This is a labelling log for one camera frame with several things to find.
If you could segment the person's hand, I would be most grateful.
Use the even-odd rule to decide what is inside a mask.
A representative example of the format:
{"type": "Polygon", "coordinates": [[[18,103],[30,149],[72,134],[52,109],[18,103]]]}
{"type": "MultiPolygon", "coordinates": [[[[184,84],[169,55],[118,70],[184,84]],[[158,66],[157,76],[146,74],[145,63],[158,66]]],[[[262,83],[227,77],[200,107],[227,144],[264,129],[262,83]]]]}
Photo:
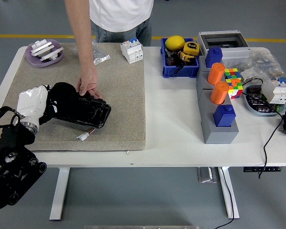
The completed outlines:
{"type": "Polygon", "coordinates": [[[95,66],[81,67],[78,81],[77,91],[80,96],[89,93],[96,99],[102,99],[100,92],[97,89],[97,70],[95,66]]]}

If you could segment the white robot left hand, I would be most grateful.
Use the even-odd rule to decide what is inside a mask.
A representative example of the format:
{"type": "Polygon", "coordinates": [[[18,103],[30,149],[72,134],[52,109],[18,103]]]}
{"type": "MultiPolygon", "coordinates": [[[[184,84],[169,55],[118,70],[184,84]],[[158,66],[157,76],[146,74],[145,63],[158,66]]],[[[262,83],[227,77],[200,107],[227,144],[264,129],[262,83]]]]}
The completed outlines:
{"type": "Polygon", "coordinates": [[[58,112],[56,101],[47,100],[48,84],[28,89],[19,94],[17,111],[22,115],[20,122],[37,131],[40,124],[51,120],[58,112]]]}

